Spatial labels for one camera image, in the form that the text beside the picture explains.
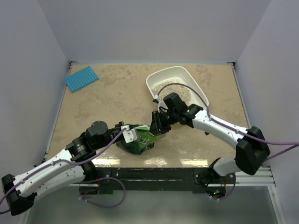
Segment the green litter bag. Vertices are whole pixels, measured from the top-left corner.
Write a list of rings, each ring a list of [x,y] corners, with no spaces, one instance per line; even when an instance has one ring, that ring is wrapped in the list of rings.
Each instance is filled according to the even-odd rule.
[[[160,135],[152,135],[148,125],[137,126],[135,129],[139,136],[138,140],[131,143],[119,141],[116,143],[117,147],[131,154],[142,154],[144,151],[152,149],[156,141],[166,137],[165,133]]]

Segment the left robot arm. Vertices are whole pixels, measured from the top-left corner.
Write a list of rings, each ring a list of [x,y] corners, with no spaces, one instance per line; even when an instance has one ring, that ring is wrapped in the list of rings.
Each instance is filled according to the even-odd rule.
[[[53,158],[23,174],[2,177],[1,201],[6,201],[8,212],[16,216],[30,209],[45,192],[82,180],[92,183],[97,177],[92,163],[99,156],[96,151],[105,151],[121,140],[130,143],[136,139],[137,133],[130,125],[120,122],[109,129],[104,121],[95,121]]]

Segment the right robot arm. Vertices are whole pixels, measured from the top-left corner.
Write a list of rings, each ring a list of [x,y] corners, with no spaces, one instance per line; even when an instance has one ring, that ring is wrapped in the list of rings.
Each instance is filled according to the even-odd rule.
[[[233,157],[217,158],[205,171],[199,174],[202,182],[219,183],[228,174],[242,171],[255,175],[270,155],[262,131],[253,126],[250,129],[235,126],[219,118],[213,118],[196,104],[186,105],[180,96],[171,93],[164,98],[165,107],[153,111],[150,133],[159,135],[171,130],[171,125],[196,128],[227,143],[235,150]]]

